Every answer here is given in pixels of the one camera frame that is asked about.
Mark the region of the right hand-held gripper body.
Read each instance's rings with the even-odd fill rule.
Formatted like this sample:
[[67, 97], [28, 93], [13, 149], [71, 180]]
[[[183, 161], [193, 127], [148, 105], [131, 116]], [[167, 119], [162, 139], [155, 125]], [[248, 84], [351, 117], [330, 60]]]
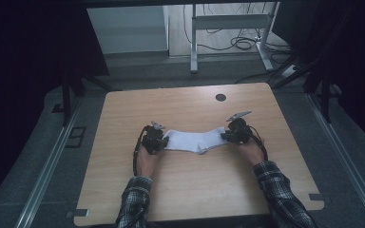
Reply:
[[247, 143], [249, 141], [252, 131], [242, 117], [250, 113], [251, 111], [247, 110], [236, 113], [227, 119], [229, 125], [225, 133], [229, 134], [227, 138], [231, 138], [234, 143]]

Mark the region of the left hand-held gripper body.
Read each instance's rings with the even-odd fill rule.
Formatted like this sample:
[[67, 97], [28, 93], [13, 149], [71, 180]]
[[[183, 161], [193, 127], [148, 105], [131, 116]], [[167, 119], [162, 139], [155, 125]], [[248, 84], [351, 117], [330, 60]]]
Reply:
[[163, 140], [165, 136], [163, 133], [164, 126], [152, 122], [151, 125], [147, 125], [144, 128], [144, 136], [142, 139], [142, 146], [144, 146], [149, 154], [154, 154], [158, 152], [159, 147], [168, 144], [168, 142]]

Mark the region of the white sock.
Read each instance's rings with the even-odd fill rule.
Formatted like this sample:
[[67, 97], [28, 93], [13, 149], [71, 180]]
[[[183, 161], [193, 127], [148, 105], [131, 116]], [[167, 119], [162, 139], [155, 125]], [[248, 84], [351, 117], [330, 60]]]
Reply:
[[223, 127], [215, 128], [208, 132], [182, 132], [168, 130], [165, 136], [168, 138], [167, 150], [179, 150], [203, 154], [213, 148], [227, 144], [227, 140], [222, 138], [225, 132]]

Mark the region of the person's left hand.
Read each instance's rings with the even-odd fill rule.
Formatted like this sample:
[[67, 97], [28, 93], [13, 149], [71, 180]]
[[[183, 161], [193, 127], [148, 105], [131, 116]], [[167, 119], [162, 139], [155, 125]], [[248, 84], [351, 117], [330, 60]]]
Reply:
[[152, 178], [163, 152], [149, 154], [144, 146], [140, 146], [137, 155], [136, 172], [138, 176]]

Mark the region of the person's right hand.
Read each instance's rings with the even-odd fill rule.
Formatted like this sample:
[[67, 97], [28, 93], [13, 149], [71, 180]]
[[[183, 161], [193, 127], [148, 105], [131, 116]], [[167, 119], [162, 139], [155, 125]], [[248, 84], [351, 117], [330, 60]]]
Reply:
[[234, 143], [233, 146], [252, 167], [264, 161], [261, 148], [253, 140], [246, 143]]

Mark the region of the white power strip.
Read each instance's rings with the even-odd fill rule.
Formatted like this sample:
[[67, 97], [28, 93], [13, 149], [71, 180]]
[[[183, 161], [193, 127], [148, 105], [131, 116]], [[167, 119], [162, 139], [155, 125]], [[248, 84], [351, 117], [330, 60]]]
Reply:
[[290, 65], [288, 66], [282, 73], [281, 76], [283, 78], [287, 78], [289, 76], [291, 76], [292, 74], [294, 74], [296, 71], [298, 70], [298, 67], [295, 65]]

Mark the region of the black tripod stand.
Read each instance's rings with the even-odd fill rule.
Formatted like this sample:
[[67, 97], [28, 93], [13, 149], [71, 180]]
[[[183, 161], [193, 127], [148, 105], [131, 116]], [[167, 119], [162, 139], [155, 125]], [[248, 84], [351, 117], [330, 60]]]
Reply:
[[296, 70], [290, 76], [283, 78], [277, 83], [272, 84], [272, 88], [282, 88], [301, 76], [309, 73], [302, 89], [305, 93], [314, 93], [318, 86], [320, 86], [320, 114], [323, 119], [329, 124], [331, 122], [329, 114], [329, 101], [335, 95], [331, 93], [331, 81], [328, 73], [326, 58], [323, 56], [316, 57], [311, 63], [306, 64], [300, 69]]
[[67, 126], [70, 123], [72, 117], [73, 107], [70, 98], [70, 92], [76, 96], [77, 99], [86, 95], [86, 86], [83, 83], [83, 79], [86, 79], [105, 91], [121, 91], [120, 88], [114, 87], [104, 81], [98, 79], [97, 75], [87, 73], [80, 67], [74, 67], [67, 69], [61, 77], [61, 89], [62, 89], [62, 107], [55, 107], [53, 112], [62, 112], [64, 114], [63, 126]]

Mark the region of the black square floor frame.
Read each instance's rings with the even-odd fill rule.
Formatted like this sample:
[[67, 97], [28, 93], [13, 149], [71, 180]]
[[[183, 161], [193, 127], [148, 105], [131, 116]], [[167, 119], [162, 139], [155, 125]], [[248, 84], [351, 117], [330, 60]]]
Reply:
[[85, 137], [86, 127], [73, 127], [67, 138], [66, 148], [80, 148]]

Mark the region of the grey table bracket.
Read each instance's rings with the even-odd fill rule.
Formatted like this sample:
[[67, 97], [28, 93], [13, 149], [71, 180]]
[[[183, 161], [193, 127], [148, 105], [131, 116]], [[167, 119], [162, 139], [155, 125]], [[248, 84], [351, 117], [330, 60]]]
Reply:
[[323, 201], [324, 203], [331, 203], [332, 200], [328, 195], [323, 195], [323, 194], [310, 194], [309, 195], [310, 200], [320, 200]]
[[89, 210], [88, 209], [75, 209], [73, 211], [67, 211], [66, 214], [66, 218], [67, 219], [72, 219], [75, 217], [87, 217], [89, 214]]

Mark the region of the white metal desk frame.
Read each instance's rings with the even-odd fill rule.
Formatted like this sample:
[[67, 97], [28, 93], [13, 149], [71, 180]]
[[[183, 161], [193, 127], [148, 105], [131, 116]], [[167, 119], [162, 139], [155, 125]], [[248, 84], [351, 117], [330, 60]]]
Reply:
[[198, 72], [197, 31], [206, 29], [262, 29], [262, 36], [256, 41], [256, 48], [267, 71], [273, 65], [265, 52], [265, 45], [271, 30], [278, 3], [275, 2], [267, 13], [239, 15], [196, 15], [196, 5], [192, 6], [190, 71]]

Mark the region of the aluminium floor rail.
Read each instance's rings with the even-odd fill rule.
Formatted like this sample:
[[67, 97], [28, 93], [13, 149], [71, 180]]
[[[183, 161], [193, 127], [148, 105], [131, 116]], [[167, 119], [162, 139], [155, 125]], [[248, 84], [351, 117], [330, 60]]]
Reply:
[[37, 211], [41, 205], [44, 195], [47, 192], [48, 185], [57, 167], [57, 164], [62, 156], [64, 148], [67, 143], [68, 136], [74, 126], [75, 120], [79, 115], [80, 106], [83, 102], [83, 98], [76, 98], [74, 105], [71, 108], [72, 114], [68, 123], [62, 127], [61, 132], [55, 142], [55, 145], [50, 150], [48, 158], [38, 176], [36, 183], [34, 184], [27, 202], [25, 203], [23, 210], [16, 221], [14, 228], [30, 228], [37, 214]]
[[334, 127], [330, 123], [328, 123], [321, 114], [317, 98], [310, 94], [306, 94], [305, 98], [311, 105], [317, 117], [317, 121], [321, 125], [322, 130], [324, 131], [330, 144], [334, 148], [341, 165], [343, 166], [345, 172], [347, 173], [347, 176], [349, 177], [354, 189], [356, 190], [361, 202], [365, 207], [365, 180], [362, 178], [361, 174], [357, 170], [355, 163], [352, 161], [348, 150], [345, 148], [340, 137], [337, 135]]

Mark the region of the pale grey wall panel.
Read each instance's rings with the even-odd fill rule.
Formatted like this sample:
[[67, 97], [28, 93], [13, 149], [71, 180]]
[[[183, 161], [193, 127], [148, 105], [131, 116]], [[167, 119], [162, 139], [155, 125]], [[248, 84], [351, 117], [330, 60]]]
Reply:
[[168, 50], [166, 6], [88, 9], [103, 54]]

